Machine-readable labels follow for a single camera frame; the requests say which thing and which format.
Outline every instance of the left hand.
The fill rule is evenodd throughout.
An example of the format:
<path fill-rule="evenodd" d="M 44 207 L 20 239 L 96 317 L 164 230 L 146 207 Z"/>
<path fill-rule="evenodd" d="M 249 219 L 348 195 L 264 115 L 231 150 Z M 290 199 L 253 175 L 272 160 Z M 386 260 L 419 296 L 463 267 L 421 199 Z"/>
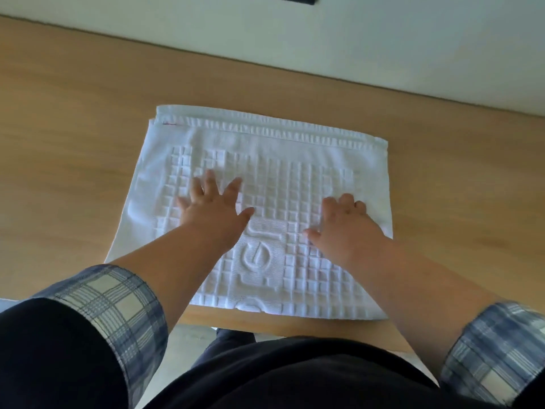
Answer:
<path fill-rule="evenodd" d="M 241 184 L 242 178 L 235 178 L 220 194 L 214 171 L 207 170 L 204 187 L 200 178 L 191 179 L 191 202 L 178 197 L 180 226 L 190 227 L 201 236 L 211 254 L 221 256 L 233 248 L 255 212 L 251 206 L 240 214 L 236 213 L 235 204 Z"/>

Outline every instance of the white wall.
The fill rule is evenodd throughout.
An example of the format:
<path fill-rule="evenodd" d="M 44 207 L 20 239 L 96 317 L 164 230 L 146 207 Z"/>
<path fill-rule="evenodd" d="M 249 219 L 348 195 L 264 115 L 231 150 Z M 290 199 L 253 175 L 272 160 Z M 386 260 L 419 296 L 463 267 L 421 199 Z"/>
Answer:
<path fill-rule="evenodd" d="M 545 115 L 545 0 L 0 0 L 0 13 Z"/>

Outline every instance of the right hand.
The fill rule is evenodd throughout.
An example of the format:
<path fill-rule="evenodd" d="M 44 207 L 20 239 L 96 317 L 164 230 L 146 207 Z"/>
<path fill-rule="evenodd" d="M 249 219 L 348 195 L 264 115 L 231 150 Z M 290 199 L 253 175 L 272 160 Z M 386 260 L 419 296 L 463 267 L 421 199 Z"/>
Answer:
<path fill-rule="evenodd" d="M 354 202 L 350 193 L 344 193 L 338 202 L 324 198 L 321 232 L 309 228 L 303 233 L 329 261 L 349 272 L 354 267 L 373 269 L 391 241 L 367 215 L 365 204 Z"/>

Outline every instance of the plaid cuff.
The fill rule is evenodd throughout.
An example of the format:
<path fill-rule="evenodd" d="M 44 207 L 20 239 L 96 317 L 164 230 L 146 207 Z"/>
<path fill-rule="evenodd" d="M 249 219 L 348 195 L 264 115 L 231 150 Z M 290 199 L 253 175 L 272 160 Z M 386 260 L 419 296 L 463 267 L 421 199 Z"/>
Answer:
<path fill-rule="evenodd" d="M 457 394 L 511 405 L 545 368 L 545 317 L 516 302 L 488 306 L 464 329 L 439 384 Z"/>
<path fill-rule="evenodd" d="M 148 285 L 124 268 L 105 264 L 32 297 L 67 305 L 102 334 L 123 371 L 129 407 L 136 406 L 165 355 L 168 337 L 165 314 Z"/>

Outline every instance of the hand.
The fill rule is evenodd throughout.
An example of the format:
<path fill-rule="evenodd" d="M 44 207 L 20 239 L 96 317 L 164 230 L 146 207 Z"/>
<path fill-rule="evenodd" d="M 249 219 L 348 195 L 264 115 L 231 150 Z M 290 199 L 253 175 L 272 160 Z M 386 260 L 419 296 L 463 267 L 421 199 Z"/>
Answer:
<path fill-rule="evenodd" d="M 332 263 L 348 270 L 369 270 L 376 266 L 385 244 L 390 241 L 367 215 L 362 201 L 345 193 L 339 201 L 333 197 L 322 201 L 322 231 L 303 231 L 312 244 Z"/>
<path fill-rule="evenodd" d="M 191 202 L 178 197 L 180 226 L 191 227 L 198 234 L 196 238 L 202 236 L 206 249 L 213 254 L 221 256 L 233 248 L 255 212 L 253 207 L 249 207 L 236 214 L 235 204 L 241 183 L 241 178 L 233 179 L 220 194 L 214 171 L 207 170 L 204 189 L 199 178 L 191 179 Z"/>

